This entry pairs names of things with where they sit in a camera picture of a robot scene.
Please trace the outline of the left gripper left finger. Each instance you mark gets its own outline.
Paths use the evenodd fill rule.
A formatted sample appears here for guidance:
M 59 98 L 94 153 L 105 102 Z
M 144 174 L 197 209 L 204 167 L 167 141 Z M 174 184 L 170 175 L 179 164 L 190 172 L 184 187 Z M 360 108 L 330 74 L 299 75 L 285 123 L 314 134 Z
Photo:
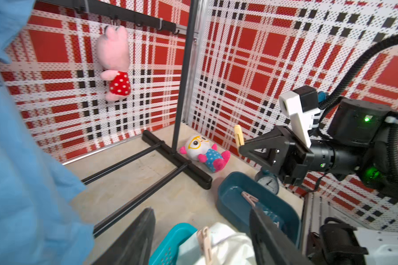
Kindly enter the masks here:
M 147 265 L 155 232 L 155 214 L 147 208 L 101 255 L 95 265 Z

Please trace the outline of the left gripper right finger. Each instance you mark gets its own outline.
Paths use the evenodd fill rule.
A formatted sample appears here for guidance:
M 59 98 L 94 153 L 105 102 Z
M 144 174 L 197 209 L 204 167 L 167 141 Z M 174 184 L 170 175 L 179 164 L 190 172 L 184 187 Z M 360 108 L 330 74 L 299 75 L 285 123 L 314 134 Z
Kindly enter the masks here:
M 251 240 L 258 265 L 310 265 L 270 217 L 257 207 L 249 215 Z

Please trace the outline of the teal tray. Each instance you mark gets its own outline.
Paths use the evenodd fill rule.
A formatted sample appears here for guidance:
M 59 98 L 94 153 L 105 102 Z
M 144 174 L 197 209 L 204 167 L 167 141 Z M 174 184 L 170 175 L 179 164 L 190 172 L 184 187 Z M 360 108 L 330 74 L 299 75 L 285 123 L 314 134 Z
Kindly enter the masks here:
M 197 229 L 188 223 L 175 225 L 149 259 L 150 265 L 175 265 L 179 246 L 189 239 Z

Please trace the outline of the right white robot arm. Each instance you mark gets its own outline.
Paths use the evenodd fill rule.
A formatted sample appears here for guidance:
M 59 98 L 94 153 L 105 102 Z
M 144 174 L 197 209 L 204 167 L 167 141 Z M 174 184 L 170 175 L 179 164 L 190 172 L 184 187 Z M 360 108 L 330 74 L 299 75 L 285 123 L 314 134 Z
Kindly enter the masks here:
M 302 86 L 279 98 L 291 126 L 244 140 L 234 127 L 239 153 L 284 184 L 300 186 L 309 172 L 338 180 L 354 174 L 368 188 L 398 200 L 398 111 L 344 97 L 343 91 L 376 54 L 398 45 L 398 34 L 361 55 L 331 94 Z M 250 214 L 255 258 L 260 265 L 398 265 L 398 233 L 354 227 L 327 217 L 310 243 L 311 256 L 298 252 L 254 206 Z

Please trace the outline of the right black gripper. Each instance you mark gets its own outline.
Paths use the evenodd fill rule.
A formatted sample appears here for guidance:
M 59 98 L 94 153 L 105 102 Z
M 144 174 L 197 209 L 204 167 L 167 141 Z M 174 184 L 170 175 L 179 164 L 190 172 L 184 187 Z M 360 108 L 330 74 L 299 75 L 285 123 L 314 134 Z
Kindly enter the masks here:
M 283 184 L 301 186 L 315 154 L 288 127 L 275 128 L 246 140 L 239 153 L 261 166 L 280 166 L 277 176 Z

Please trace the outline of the yellow clothespin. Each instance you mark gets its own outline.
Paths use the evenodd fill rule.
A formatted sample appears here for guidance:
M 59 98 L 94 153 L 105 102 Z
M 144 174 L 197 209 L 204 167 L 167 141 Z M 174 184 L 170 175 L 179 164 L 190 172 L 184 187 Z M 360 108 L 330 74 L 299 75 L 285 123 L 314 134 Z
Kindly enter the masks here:
M 234 131 L 235 144 L 237 148 L 240 148 L 241 146 L 244 145 L 244 136 L 243 136 L 242 127 L 239 124 L 235 125 L 233 131 Z

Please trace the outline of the light blue cloth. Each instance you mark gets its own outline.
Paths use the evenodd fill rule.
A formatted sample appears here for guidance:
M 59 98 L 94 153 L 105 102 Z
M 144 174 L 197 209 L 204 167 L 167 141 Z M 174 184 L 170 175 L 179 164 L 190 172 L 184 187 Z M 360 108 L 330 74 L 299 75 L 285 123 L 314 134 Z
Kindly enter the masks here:
M 33 1 L 0 1 L 0 61 L 27 24 Z M 0 265 L 80 265 L 92 225 L 70 202 L 85 186 L 33 140 L 0 76 Z

